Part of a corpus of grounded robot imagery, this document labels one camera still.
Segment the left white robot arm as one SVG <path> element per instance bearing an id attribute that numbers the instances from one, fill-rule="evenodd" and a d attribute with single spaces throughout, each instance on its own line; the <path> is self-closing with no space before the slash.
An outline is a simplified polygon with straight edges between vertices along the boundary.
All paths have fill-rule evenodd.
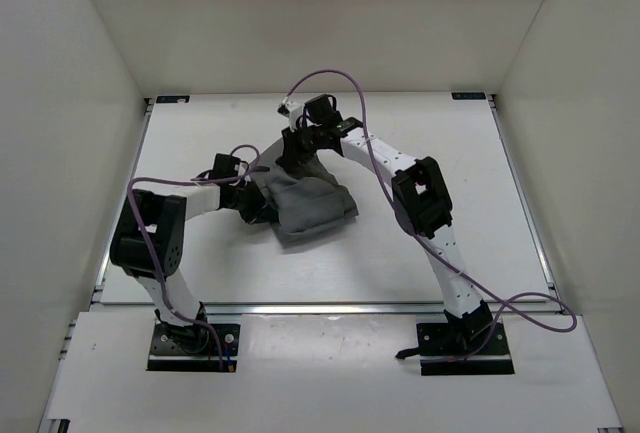
<path id="1" fill-rule="evenodd" d="M 237 167 L 209 170 L 187 182 L 175 182 L 172 193 L 137 189 L 137 183 L 170 186 L 168 180 L 132 181 L 110 245 L 110 261 L 149 294 L 158 320 L 174 327 L 174 338 L 188 351 L 208 342 L 204 306 L 180 272 L 186 223 L 221 209 L 237 211 L 248 224 L 273 223 L 277 213 Z"/>

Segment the grey pleated skirt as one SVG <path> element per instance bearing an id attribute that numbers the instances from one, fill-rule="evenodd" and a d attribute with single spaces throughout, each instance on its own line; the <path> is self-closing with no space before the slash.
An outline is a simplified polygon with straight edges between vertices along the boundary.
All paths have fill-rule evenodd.
<path id="1" fill-rule="evenodd" d="M 345 226 L 359 215 L 349 190 L 325 168 L 317 156 L 287 172 L 277 164 L 283 141 L 276 140 L 261 153 L 251 181 L 259 188 L 276 219 L 271 228 L 283 245 L 311 241 Z"/>

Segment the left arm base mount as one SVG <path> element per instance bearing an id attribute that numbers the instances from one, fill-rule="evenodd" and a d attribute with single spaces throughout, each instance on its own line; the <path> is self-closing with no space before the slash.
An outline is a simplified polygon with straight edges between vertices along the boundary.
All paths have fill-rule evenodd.
<path id="1" fill-rule="evenodd" d="M 154 372 L 235 373 L 240 343 L 239 323 L 212 324 L 211 331 L 197 325 L 176 326 L 160 320 L 155 313 L 147 370 Z"/>

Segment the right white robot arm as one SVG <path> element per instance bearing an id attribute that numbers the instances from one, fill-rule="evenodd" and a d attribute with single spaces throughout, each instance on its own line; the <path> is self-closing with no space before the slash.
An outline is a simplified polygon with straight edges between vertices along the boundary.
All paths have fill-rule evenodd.
<path id="1" fill-rule="evenodd" d="M 451 324 L 449 344 L 465 354 L 480 346 L 493 317 L 477 287 L 463 276 L 464 260 L 452 226 L 453 203 L 437 161 L 402 153 L 366 133 L 355 118 L 333 127 L 285 128 L 282 139 L 278 164 L 287 172 L 308 163 L 319 150 L 332 150 L 376 174 L 396 221 L 426 251 Z"/>

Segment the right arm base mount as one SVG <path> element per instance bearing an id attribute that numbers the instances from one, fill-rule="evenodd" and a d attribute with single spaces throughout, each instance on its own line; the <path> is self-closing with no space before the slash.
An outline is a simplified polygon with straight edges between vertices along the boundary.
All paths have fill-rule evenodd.
<path id="1" fill-rule="evenodd" d="M 515 367 L 504 325 L 497 323 L 466 344 L 448 323 L 418 323 L 413 348 L 400 350 L 399 361 L 418 357 L 422 376 L 513 375 Z"/>

